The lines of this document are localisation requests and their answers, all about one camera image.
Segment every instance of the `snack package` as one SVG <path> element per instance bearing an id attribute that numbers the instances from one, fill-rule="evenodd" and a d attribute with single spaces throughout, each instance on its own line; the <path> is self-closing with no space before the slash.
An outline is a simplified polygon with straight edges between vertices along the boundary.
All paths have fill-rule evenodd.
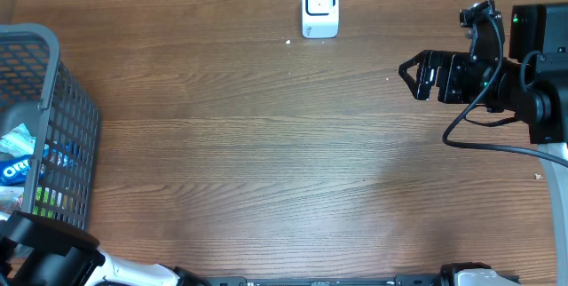
<path id="1" fill-rule="evenodd" d="M 0 211 L 12 214 L 21 211 L 24 187 L 0 187 Z"/>
<path id="2" fill-rule="evenodd" d="M 10 186 L 26 181 L 29 171 L 29 157 L 32 155 L 23 155 L 10 161 L 0 162 L 0 185 Z"/>
<path id="3" fill-rule="evenodd" d="M 35 200 L 40 202 L 42 201 L 42 188 L 38 187 L 37 191 L 35 192 Z M 57 206 L 58 208 L 63 208 L 65 209 L 68 200 L 67 200 L 67 196 L 63 195 L 62 193 L 57 193 L 57 196 L 55 194 L 55 192 L 51 191 L 48 187 L 45 188 L 45 192 L 43 192 L 43 203 L 49 204 L 51 206 Z M 45 208 L 38 207 L 38 206 L 34 206 L 34 210 L 32 211 L 32 213 L 34 215 L 40 215 L 40 216 L 47 216 L 49 218 L 53 218 L 53 211 L 46 211 Z"/>
<path id="4" fill-rule="evenodd" d="M 23 155 L 32 155 L 36 138 L 33 137 L 25 124 L 20 124 L 0 139 L 0 152 L 10 154 L 16 158 Z"/>
<path id="5" fill-rule="evenodd" d="M 75 142 L 70 142 L 65 145 L 65 151 L 69 152 L 69 155 L 63 155 L 63 153 L 59 152 L 57 149 L 53 148 L 49 153 L 49 160 L 51 163 L 56 163 L 58 166 L 63 166 L 64 168 L 73 167 L 77 165 L 77 160 L 82 161 L 83 158 L 81 156 L 81 147 L 77 145 Z M 43 152 L 43 157 L 46 157 L 48 152 Z"/>

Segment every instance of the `blue packaging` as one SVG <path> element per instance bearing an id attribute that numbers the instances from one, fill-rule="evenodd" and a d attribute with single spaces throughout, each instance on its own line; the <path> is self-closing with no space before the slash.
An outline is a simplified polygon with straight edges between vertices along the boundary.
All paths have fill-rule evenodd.
<path id="1" fill-rule="evenodd" d="M 23 155 L 10 161 L 0 162 L 0 185 L 10 186 L 26 181 L 29 171 L 29 158 L 32 155 Z"/>

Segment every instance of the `wooden table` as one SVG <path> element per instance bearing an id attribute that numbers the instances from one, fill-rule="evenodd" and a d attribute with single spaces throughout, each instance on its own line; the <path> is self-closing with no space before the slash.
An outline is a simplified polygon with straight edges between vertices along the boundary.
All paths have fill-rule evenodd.
<path id="1" fill-rule="evenodd" d="M 467 51 L 458 11 L 482 0 L 341 1 L 339 36 L 306 40 L 300 0 L 19 0 L 14 22 L 57 34 L 102 111 L 91 233 L 203 275 L 483 261 L 553 284 L 539 162 L 445 147 L 463 107 L 415 101 L 398 78 L 423 49 Z M 509 32 L 513 4 L 561 1 L 496 3 Z M 522 124 L 455 138 L 529 145 Z"/>

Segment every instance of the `gray plastic basket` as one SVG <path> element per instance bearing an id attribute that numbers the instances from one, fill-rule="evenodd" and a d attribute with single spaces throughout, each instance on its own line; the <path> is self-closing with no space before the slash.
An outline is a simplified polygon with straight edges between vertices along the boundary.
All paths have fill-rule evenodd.
<path id="1" fill-rule="evenodd" d="M 4 133 L 25 121 L 36 136 L 22 210 L 86 229 L 99 109 L 59 60 L 48 28 L 0 25 L 0 114 Z"/>

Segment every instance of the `white device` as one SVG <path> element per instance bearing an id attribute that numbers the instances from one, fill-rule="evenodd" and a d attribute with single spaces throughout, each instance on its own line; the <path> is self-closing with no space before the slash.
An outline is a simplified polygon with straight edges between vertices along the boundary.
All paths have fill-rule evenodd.
<path id="1" fill-rule="evenodd" d="M 339 30 L 339 0 L 302 0 L 302 34 L 330 38 Z"/>
<path id="2" fill-rule="evenodd" d="M 539 144 L 539 150 L 568 161 L 566 143 Z M 556 244 L 556 285 L 568 285 L 568 168 L 540 159 L 547 177 Z"/>
<path id="3" fill-rule="evenodd" d="M 122 258 L 114 258 L 103 250 L 103 266 L 97 266 L 85 283 L 96 286 L 102 282 L 117 282 L 129 286 L 177 286 L 179 277 L 167 267 L 154 264 L 142 265 Z"/>
<path id="4" fill-rule="evenodd" d="M 466 269 L 454 275 L 457 286 L 518 286 L 491 269 Z"/>

